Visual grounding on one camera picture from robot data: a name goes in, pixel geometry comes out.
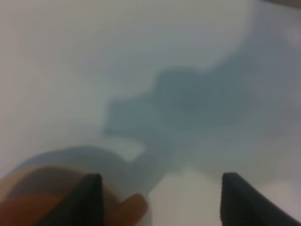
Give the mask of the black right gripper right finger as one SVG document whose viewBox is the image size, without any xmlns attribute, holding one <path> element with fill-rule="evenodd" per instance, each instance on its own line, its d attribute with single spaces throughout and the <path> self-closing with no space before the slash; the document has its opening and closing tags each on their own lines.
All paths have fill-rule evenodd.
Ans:
<svg viewBox="0 0 301 226">
<path fill-rule="evenodd" d="M 220 219 L 223 226 L 300 226 L 237 173 L 224 173 Z"/>
</svg>

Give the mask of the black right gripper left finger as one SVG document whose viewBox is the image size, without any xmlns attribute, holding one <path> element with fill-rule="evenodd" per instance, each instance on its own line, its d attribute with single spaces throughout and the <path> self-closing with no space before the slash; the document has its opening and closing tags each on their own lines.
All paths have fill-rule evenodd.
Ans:
<svg viewBox="0 0 301 226">
<path fill-rule="evenodd" d="M 85 175 L 80 183 L 36 225 L 103 226 L 104 203 L 101 175 Z"/>
</svg>

